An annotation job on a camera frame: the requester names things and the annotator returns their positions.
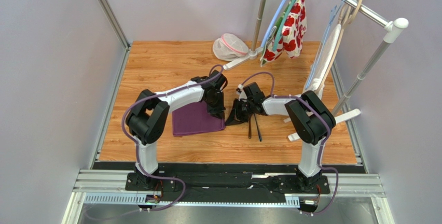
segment folded purple cloth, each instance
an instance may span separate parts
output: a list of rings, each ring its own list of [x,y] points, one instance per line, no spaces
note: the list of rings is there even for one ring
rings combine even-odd
[[[226,128],[224,119],[210,116],[206,102],[190,103],[172,112],[174,136],[216,132]]]

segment mesh basket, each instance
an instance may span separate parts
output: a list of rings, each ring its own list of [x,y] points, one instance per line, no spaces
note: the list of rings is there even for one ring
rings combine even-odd
[[[245,56],[248,52],[248,47],[237,36],[226,33],[213,42],[212,50],[218,59],[233,61],[238,57]]]

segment gray wall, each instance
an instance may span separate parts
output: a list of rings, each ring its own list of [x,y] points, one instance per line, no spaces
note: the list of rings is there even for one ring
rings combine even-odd
[[[351,99],[371,172],[381,175],[396,223],[440,223],[442,0],[364,0],[410,21]],[[385,31],[359,14],[337,64],[348,88]]]
[[[0,0],[0,223],[60,223],[123,48],[97,0]]]
[[[215,40],[233,33],[252,40],[260,0],[109,0],[132,40]],[[260,38],[281,0],[267,0]],[[321,40],[338,0],[306,0],[305,40]]]

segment gray floor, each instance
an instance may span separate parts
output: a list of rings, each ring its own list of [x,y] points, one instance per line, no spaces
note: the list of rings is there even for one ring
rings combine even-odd
[[[327,204],[326,198],[321,205]],[[85,205],[88,214],[107,218],[136,209],[135,205]],[[176,223],[176,224],[245,224],[245,223],[377,223],[370,198],[338,198],[322,215],[308,217],[297,209],[258,207],[189,207],[174,206],[159,212],[134,213],[109,221],[81,217],[79,223]]]

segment floral garment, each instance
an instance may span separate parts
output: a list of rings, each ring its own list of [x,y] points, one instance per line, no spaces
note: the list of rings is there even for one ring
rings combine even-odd
[[[305,0],[296,0],[296,3],[290,10],[282,28],[282,38],[278,42],[277,50],[272,50],[274,37],[264,53],[261,66],[266,62],[272,62],[281,56],[285,50],[291,59],[300,55],[302,50],[302,38],[307,30]]]

